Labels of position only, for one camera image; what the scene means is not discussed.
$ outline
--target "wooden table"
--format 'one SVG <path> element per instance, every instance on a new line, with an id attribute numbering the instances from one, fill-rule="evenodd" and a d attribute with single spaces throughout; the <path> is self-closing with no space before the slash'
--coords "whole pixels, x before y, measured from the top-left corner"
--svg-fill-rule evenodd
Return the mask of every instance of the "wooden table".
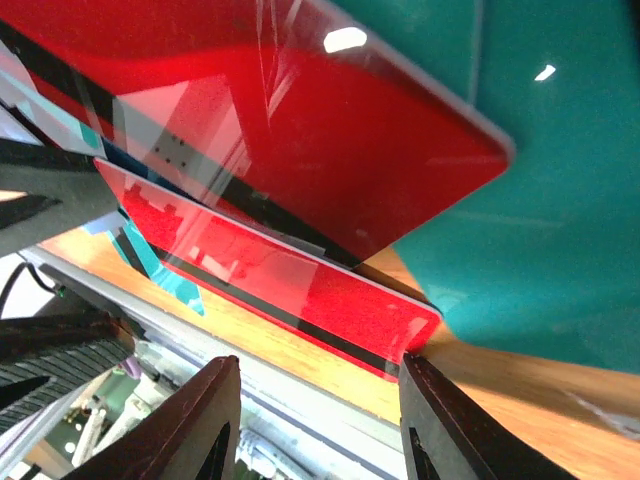
<path id="1" fill-rule="evenodd" d="M 204 317 L 122 261 L 105 234 L 77 229 L 49 252 L 388 421 L 398 387 L 201 289 Z M 391 249 L 368 264 L 419 289 Z M 579 478 L 640 478 L 640 442 L 616 432 L 611 414 L 640 419 L 640 376 L 473 347 L 442 325 L 423 354 L 511 432 Z"/>

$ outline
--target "wooden surface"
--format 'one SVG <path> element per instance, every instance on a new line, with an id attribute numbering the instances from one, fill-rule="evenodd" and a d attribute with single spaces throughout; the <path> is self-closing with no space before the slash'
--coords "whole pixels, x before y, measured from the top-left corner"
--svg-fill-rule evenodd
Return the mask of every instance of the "wooden surface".
<path id="1" fill-rule="evenodd" d="M 126 265 L 106 235 L 74 230 L 51 253 L 381 418 L 398 423 L 397 385 L 357 368 L 202 290 L 196 314 Z M 393 250 L 368 262 L 419 288 Z M 442 325 L 423 354 L 522 440 L 579 478 L 640 478 L 640 443 L 615 433 L 612 414 L 640 419 L 640 377 L 464 344 Z"/>

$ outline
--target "black stripe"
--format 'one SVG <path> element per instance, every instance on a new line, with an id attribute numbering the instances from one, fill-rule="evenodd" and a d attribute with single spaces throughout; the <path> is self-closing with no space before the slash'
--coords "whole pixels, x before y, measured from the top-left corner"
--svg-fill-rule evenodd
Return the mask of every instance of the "black stripe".
<path id="1" fill-rule="evenodd" d="M 234 298 L 237 298 L 247 305 L 257 308 L 258 310 L 266 313 L 273 318 L 277 318 L 281 322 L 284 322 L 287 325 L 296 328 L 302 333 L 311 335 L 313 338 L 321 341 L 322 343 L 325 343 L 333 348 L 337 348 L 341 352 L 344 352 L 347 355 L 350 355 L 353 358 L 356 358 L 361 362 L 364 362 L 367 365 L 380 370 L 381 372 L 385 372 L 395 378 L 398 378 L 398 374 L 400 372 L 400 366 L 398 364 L 392 363 L 389 360 L 376 355 L 375 353 L 370 352 L 365 348 L 355 345 L 354 343 L 351 343 L 344 338 L 340 338 L 339 336 L 334 335 L 331 332 L 327 332 L 326 330 L 313 325 L 302 318 L 296 317 L 295 315 L 292 315 L 289 312 L 282 310 L 281 308 L 278 308 L 269 302 L 255 297 L 234 285 L 224 282 L 223 280 L 220 280 L 218 277 L 210 274 L 209 272 L 205 272 L 195 265 L 185 262 L 181 258 L 170 254 L 162 248 L 156 247 L 151 243 L 149 244 L 149 246 L 160 260 L 169 263 L 175 268 L 182 270 L 183 272 L 201 280 L 208 285 L 211 285 L 217 290 L 220 290 L 228 295 L 231 295 Z"/>
<path id="2" fill-rule="evenodd" d="M 115 237 L 114 240 L 118 245 L 118 247 L 120 247 L 120 250 L 124 254 L 125 258 L 127 259 L 127 262 L 129 262 L 129 265 L 131 265 L 134 268 L 134 270 L 136 270 L 138 273 L 141 273 L 145 277 L 149 278 L 149 275 L 147 274 L 147 270 L 144 268 L 142 260 L 140 260 L 140 257 L 138 256 L 136 249 L 133 247 L 133 245 L 131 244 L 131 241 L 129 240 L 129 237 L 127 237 L 127 234 L 124 232 L 122 228 L 118 229 L 118 235 Z"/>
<path id="3" fill-rule="evenodd" d="M 133 123 L 136 125 L 135 129 L 129 129 L 129 131 L 126 132 L 127 135 L 140 135 L 145 131 L 162 131 L 155 146 L 144 145 L 150 150 L 154 148 L 158 151 L 161 148 L 164 149 L 167 147 L 169 142 L 175 143 L 175 135 L 164 127 L 158 125 L 125 103 L 118 102 L 111 93 L 100 85 L 72 69 L 64 63 L 64 61 L 20 32 L 14 30 L 2 20 L 0 20 L 0 40 L 20 59 L 20 62 L 30 72 L 35 73 L 49 85 L 52 85 L 68 97 L 84 105 L 88 110 L 94 112 L 98 117 L 112 126 L 114 124 L 114 105 L 116 105 L 117 108 L 123 109 L 124 112 L 118 113 L 118 116 L 126 115 L 126 118 L 129 120 L 133 119 Z M 135 140 L 143 143 L 141 138 L 136 138 Z M 261 195 L 250 185 L 234 176 L 214 160 L 203 155 L 194 147 L 184 141 L 179 142 L 179 145 L 180 158 L 178 160 L 185 159 L 184 161 L 188 161 L 190 164 L 195 162 L 206 166 L 211 165 L 211 169 L 213 170 L 212 178 L 214 178 L 215 181 L 209 182 L 205 185 L 205 188 L 228 201 L 260 224 L 276 232 L 282 232 L 285 235 L 317 245 L 325 250 L 325 256 L 328 259 L 348 268 L 353 268 L 362 263 L 361 259 L 340 247 L 340 245 L 333 240 L 280 207 L 272 200 L 269 200 L 269 198 Z M 189 175 L 188 170 L 184 170 L 183 173 Z M 191 178 L 200 182 L 199 178 L 195 178 L 195 176 Z"/>

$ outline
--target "teal surface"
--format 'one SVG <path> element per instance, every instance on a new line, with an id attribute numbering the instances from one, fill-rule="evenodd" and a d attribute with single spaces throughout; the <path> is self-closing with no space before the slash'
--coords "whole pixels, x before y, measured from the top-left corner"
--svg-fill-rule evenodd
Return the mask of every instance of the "teal surface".
<path id="1" fill-rule="evenodd" d="M 133 222 L 128 221 L 123 227 L 123 230 L 134 250 L 138 254 L 138 258 L 142 262 L 149 279 L 163 290 L 176 297 L 180 302 L 184 303 L 194 312 L 204 315 L 204 303 L 202 302 L 202 296 L 200 295 L 200 289 L 198 286 L 162 265 Z M 120 250 L 120 247 L 115 242 L 114 236 L 111 233 L 109 233 L 109 236 L 111 238 L 111 243 L 118 251 L 120 257 L 125 262 L 129 263 L 125 254 Z"/>
<path id="2" fill-rule="evenodd" d="M 467 98 L 474 2 L 336 3 Z M 460 339 L 640 373 L 631 22 L 621 0 L 484 2 L 477 108 L 514 139 L 515 162 L 395 245 Z"/>

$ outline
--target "cable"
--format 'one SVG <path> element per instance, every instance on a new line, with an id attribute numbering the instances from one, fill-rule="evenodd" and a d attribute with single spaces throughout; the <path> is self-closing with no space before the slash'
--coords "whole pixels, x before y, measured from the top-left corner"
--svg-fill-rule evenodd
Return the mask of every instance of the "cable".
<path id="1" fill-rule="evenodd" d="M 7 299 L 9 298 L 9 294 L 11 293 L 11 290 L 13 289 L 13 286 L 15 285 L 16 281 L 18 280 L 18 277 L 20 276 L 20 274 L 22 273 L 22 271 L 25 268 L 29 271 L 29 273 L 31 274 L 31 276 L 33 277 L 33 279 L 35 280 L 35 282 L 38 284 L 38 286 L 40 288 L 42 288 L 43 290 L 46 290 L 49 293 L 53 293 L 54 295 L 62 295 L 63 294 L 63 291 L 64 291 L 63 288 L 55 289 L 55 288 L 50 287 L 46 283 L 44 283 L 42 281 L 42 279 L 40 278 L 40 275 L 38 275 L 38 271 L 36 270 L 36 267 L 33 266 L 33 264 L 31 264 L 29 262 L 22 262 L 11 273 L 11 275 L 9 276 L 9 279 L 7 280 L 7 283 L 5 284 L 4 288 L 2 289 L 2 293 L 0 293 L 0 318 L 2 318 L 2 311 L 4 310 L 4 307 L 5 307 L 6 303 L 7 303 Z"/>

